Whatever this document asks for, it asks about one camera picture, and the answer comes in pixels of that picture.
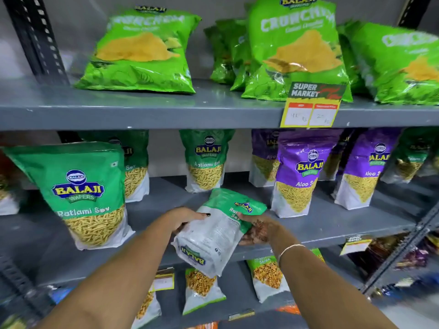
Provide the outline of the person's right hand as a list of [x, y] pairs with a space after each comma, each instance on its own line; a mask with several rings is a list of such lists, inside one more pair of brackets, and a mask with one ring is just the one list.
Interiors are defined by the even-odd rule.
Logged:
[[305, 247], [299, 240], [279, 221], [263, 214], [262, 225], [266, 229], [266, 242], [271, 246], [273, 254], [279, 261], [288, 250]]

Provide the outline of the person's left hand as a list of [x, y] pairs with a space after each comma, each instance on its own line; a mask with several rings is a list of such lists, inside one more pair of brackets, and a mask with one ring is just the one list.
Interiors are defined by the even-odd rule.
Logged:
[[155, 229], [163, 235], [170, 236], [178, 228], [190, 221], [187, 221], [187, 207], [176, 207], [168, 210], [155, 221]]

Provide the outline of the green white noodle snack packet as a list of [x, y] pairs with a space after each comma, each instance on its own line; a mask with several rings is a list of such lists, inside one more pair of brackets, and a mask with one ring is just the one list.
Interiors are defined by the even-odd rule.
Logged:
[[134, 234], [127, 218], [120, 145], [79, 142], [2, 149], [38, 187], [77, 249], [117, 248]]
[[139, 202], [149, 194], [148, 130], [82, 131], [79, 137], [86, 142], [118, 144], [124, 151], [125, 200]]
[[203, 220], [188, 222], [171, 242], [177, 256], [209, 278], [221, 276], [244, 234], [252, 224], [238, 213], [261, 215], [266, 204], [225, 188], [215, 188], [199, 209]]
[[187, 167], [189, 193], [208, 192], [223, 184], [229, 141], [234, 129], [179, 130]]

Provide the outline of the person's right forearm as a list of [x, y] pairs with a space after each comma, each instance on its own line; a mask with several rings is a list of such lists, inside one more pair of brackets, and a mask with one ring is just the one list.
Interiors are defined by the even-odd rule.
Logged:
[[398, 329], [306, 247], [288, 250], [278, 263], [309, 329]]

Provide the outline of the person's left forearm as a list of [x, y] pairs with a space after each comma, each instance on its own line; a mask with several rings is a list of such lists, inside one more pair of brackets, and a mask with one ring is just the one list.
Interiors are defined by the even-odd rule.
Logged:
[[35, 329], [130, 329], [173, 230], [163, 215], [82, 281]]

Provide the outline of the purple white noodle snack packet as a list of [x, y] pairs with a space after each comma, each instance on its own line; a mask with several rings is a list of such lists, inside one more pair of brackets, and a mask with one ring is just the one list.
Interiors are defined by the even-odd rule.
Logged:
[[381, 173], [398, 141], [399, 127], [375, 127], [359, 130], [348, 145], [343, 173], [332, 197], [347, 210], [370, 206]]
[[353, 129], [346, 128], [341, 133], [338, 142], [332, 148], [324, 166], [323, 170], [320, 172], [318, 181], [319, 182], [330, 182], [335, 181], [338, 168], [343, 156], [343, 151], [353, 133]]
[[300, 128], [280, 133], [279, 167], [271, 198], [271, 210], [279, 218], [308, 215], [320, 172], [342, 132], [339, 128]]
[[252, 129], [252, 157], [249, 182], [257, 188], [272, 187], [275, 183], [279, 161], [278, 129]]

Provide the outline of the small yellow price tag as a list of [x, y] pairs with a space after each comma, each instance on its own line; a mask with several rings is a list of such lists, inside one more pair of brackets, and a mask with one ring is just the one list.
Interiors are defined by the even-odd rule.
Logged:
[[364, 252], [372, 242], [373, 237], [371, 235], [354, 235], [347, 238], [344, 243], [340, 256], [344, 256], [351, 253]]
[[151, 284], [150, 292], [171, 290], [175, 287], [175, 269], [168, 267], [156, 272], [155, 279]]

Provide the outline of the grey metal shelf board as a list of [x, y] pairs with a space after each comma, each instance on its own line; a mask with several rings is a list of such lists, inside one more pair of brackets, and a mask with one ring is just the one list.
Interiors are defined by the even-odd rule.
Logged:
[[[189, 193], [184, 176], [153, 177], [150, 194], [127, 204], [129, 225], [144, 230], [165, 211], [178, 206], [198, 209], [209, 193]], [[370, 206], [346, 210], [334, 203], [334, 182], [318, 182], [306, 216], [281, 223], [308, 248], [327, 248], [350, 236], [389, 236], [411, 232], [439, 200], [439, 177], [414, 178], [408, 184], [379, 182]], [[7, 255], [36, 286], [82, 280], [119, 248], [78, 250], [67, 228], [38, 191], [27, 192], [17, 215], [0, 216], [0, 254]]]
[[242, 99], [194, 79], [194, 95], [82, 90], [46, 78], [0, 79], [0, 131], [277, 128], [285, 102]]
[[272, 255], [268, 245], [238, 246], [218, 281], [219, 287], [227, 297], [226, 300], [209, 304], [188, 315], [182, 315], [186, 289], [184, 270], [188, 264], [178, 258], [174, 247], [169, 245], [160, 268], [175, 268], [175, 287], [157, 292], [162, 315], [147, 324], [145, 329], [184, 329], [212, 321], [227, 321], [230, 316], [250, 311], [259, 314], [295, 304], [292, 295], [288, 292], [269, 297], [263, 303], [258, 301], [245, 260], [267, 255]]

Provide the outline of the small shelf edge label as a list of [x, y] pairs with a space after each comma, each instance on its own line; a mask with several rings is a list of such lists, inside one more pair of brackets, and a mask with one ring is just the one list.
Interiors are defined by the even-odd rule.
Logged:
[[246, 317], [254, 316], [255, 311], [253, 309], [247, 309], [240, 313], [232, 314], [228, 316], [228, 321], [240, 320]]

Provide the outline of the large yellow price tag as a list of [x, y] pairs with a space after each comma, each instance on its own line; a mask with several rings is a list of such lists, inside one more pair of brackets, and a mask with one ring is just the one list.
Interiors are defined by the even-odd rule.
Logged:
[[331, 128], [346, 85], [292, 82], [280, 128]]

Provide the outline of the pile of dark snack packets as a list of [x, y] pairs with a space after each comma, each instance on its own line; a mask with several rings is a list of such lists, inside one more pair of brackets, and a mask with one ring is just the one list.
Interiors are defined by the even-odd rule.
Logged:
[[[401, 233], [376, 238], [365, 251], [348, 254], [348, 257], [365, 272], [365, 275], [371, 276], [406, 236], [408, 236], [407, 233]], [[411, 246], [409, 253], [396, 264], [395, 270], [426, 267], [431, 254], [430, 250], [431, 247], [425, 241], [421, 241], [417, 246]]]

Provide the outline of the grey slotted shelf upright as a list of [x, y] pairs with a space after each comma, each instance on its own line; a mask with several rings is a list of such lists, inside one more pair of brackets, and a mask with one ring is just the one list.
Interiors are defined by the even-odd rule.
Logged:
[[414, 230], [398, 244], [387, 259], [368, 277], [360, 290], [361, 293], [367, 298], [371, 298], [377, 288], [384, 286], [383, 280], [386, 276], [391, 274], [394, 268], [396, 268], [397, 263], [402, 261], [412, 250], [412, 247], [417, 246], [430, 232], [431, 228], [436, 226], [436, 221], [439, 221], [439, 199], [436, 200], [434, 206], [416, 224]]

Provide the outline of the dark green snack packet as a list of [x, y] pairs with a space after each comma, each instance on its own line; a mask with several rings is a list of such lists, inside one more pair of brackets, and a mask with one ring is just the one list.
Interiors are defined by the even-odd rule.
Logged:
[[418, 177], [439, 175], [439, 137], [435, 139], [427, 158], [416, 173]]
[[405, 128], [380, 181], [387, 184], [409, 183], [427, 159], [437, 133], [437, 127]]

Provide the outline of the pile of blue snack packets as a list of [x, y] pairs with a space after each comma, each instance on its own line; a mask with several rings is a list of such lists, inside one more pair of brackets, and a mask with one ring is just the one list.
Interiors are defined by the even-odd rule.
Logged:
[[405, 299], [439, 294], [439, 272], [403, 278], [396, 283], [375, 289], [372, 298]]

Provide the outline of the red white snack packet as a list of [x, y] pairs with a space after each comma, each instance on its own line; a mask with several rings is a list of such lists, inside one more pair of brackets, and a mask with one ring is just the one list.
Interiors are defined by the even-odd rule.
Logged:
[[21, 201], [17, 168], [0, 149], [0, 216], [17, 214]]

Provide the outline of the black slotted shelf upright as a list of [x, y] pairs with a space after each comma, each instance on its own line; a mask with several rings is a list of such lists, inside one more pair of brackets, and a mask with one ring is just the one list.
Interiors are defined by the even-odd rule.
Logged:
[[70, 86], [43, 0], [3, 0], [36, 80]]
[[397, 26], [414, 30], [418, 29], [430, 2], [431, 0], [406, 0], [397, 20]]

